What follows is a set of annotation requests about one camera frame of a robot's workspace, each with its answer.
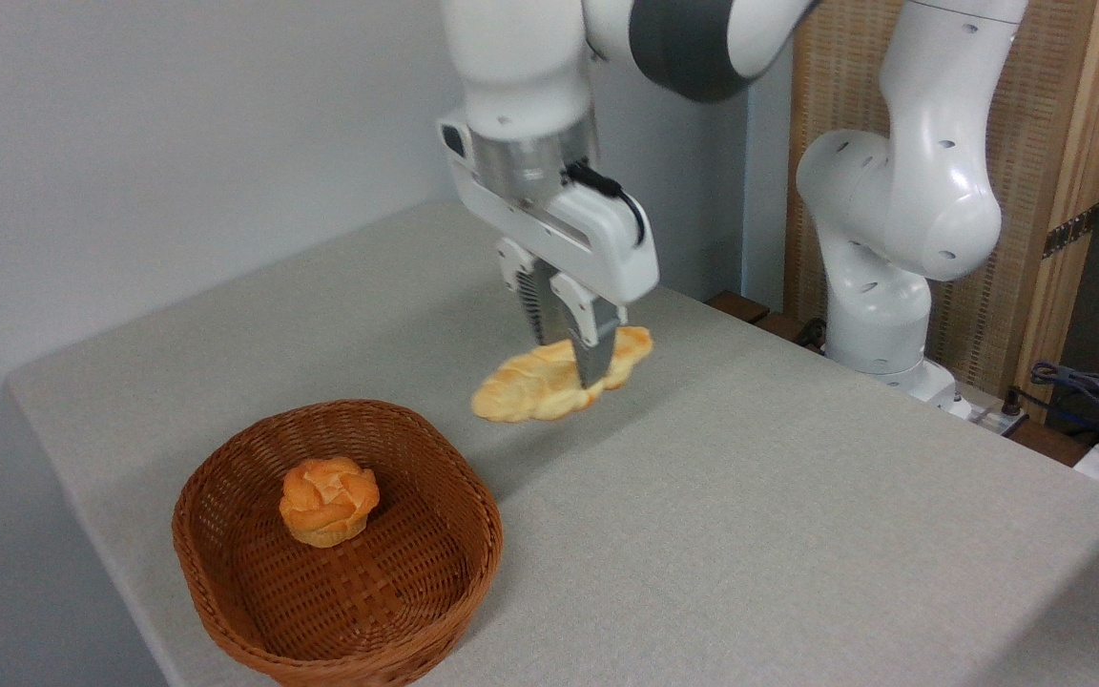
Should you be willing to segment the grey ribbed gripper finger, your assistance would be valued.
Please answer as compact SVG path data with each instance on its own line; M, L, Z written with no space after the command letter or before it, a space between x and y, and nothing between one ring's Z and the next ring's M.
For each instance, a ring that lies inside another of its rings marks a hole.
M560 300L553 293L550 285L558 270L511 239L498 240L497 253L500 256L503 281L522 304L539 346L550 346L569 337Z
M580 385L590 388L602 383L613 361L617 331L628 324L628 308L593 293L567 274L555 274L550 290L567 319Z

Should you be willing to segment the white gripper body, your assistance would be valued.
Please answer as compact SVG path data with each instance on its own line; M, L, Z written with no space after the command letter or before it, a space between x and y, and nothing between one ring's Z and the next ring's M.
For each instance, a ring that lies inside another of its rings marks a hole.
M569 175L598 152L592 114L515 140L487 138L462 114L444 114L437 134L460 201L506 239L615 304L657 285L650 219Z

